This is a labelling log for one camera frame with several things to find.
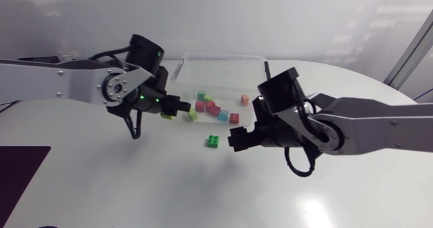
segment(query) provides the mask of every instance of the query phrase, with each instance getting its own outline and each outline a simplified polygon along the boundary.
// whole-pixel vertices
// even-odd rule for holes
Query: transparent plastic bin
[[[180,96],[181,101],[189,102],[195,109],[198,91],[205,91],[214,98],[216,106],[229,112],[226,121],[206,111],[197,112],[194,122],[230,124],[230,113],[238,113],[238,125],[249,126],[254,113],[252,100],[259,95],[257,86],[267,79],[265,62],[261,56],[186,53],[171,76],[170,94]],[[241,103],[242,95],[250,98],[247,106]],[[188,120],[187,113],[180,117]]]

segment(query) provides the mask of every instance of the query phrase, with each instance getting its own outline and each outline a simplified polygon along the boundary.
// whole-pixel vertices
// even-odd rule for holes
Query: table surface
[[[163,62],[170,72],[176,62]],[[306,94],[414,104],[342,68],[270,61],[271,75],[296,67]],[[223,124],[143,115],[141,139],[102,106],[68,99],[21,102],[0,114],[0,145],[50,145],[6,227],[429,227],[433,155],[380,150],[321,156],[308,178],[283,150],[234,153]],[[204,147],[221,136],[218,149]],[[307,166],[302,150],[293,161]]]

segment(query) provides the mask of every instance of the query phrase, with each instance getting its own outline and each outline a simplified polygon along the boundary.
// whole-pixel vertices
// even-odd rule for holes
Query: red toy block
[[[219,112],[221,112],[221,107],[218,106],[214,106],[209,110],[209,114],[215,117],[218,117]]]
[[[248,95],[242,95],[241,96],[241,103],[243,106],[247,106],[249,100],[250,100],[250,98],[248,97]]]
[[[206,111],[209,112],[209,110],[215,106],[215,102],[211,101],[206,103]]]
[[[204,102],[196,102],[196,112],[204,112]]]
[[[231,124],[239,124],[239,114],[230,113],[230,123]]]

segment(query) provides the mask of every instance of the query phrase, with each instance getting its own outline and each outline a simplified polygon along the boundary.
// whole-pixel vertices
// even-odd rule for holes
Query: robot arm
[[[125,62],[115,54],[127,52]],[[113,60],[99,62],[109,56]],[[160,66],[164,50],[133,35],[124,49],[107,51],[88,60],[57,64],[0,60],[0,102],[28,99],[75,99],[107,107],[124,118],[133,139],[140,137],[142,112],[176,116],[191,105],[165,91],[168,72]],[[137,110],[136,127],[130,117]]]
[[[254,131],[231,129],[229,145],[236,152],[255,145],[284,147],[289,167],[301,177],[313,172],[322,153],[355,155],[384,148],[433,152],[433,104],[389,106],[371,99],[305,97],[297,77],[291,68],[258,86],[262,96],[253,101]],[[311,165],[307,172],[290,162],[289,147],[300,146]]]

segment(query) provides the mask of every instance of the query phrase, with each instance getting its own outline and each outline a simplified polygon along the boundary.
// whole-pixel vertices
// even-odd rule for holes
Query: toy block
[[[204,102],[196,102],[196,112],[204,112]]]
[[[212,96],[210,96],[210,95],[205,95],[205,96],[204,96],[204,101],[205,101],[206,103],[209,103],[209,102],[211,102],[211,101],[214,101],[214,97],[212,97]]]
[[[209,112],[209,110],[215,106],[215,102],[211,101],[206,103],[206,112]]]
[[[218,117],[220,111],[221,111],[221,107],[214,106],[209,110],[209,114],[211,116]]]
[[[243,106],[247,106],[249,100],[250,100],[250,98],[248,97],[248,95],[242,95],[241,96],[241,103]]]
[[[226,110],[221,110],[221,111],[219,112],[219,115],[218,115],[218,120],[226,121],[226,120],[227,120],[227,115],[228,115],[228,114],[229,114],[228,111],[226,111]]]
[[[218,147],[219,137],[218,136],[209,136],[208,138],[208,147]]]
[[[231,124],[239,124],[239,114],[230,113],[230,123]]]
[[[198,91],[198,93],[197,93],[197,100],[198,101],[204,101],[205,94],[206,94],[205,91]]]
[[[188,112],[188,119],[190,120],[197,120],[197,112],[194,109],[190,109]]]
[[[169,120],[172,120],[173,119],[173,116],[169,116],[169,115],[166,115],[166,114],[164,114],[163,112],[161,112],[161,117],[163,117],[164,119],[169,119]]]

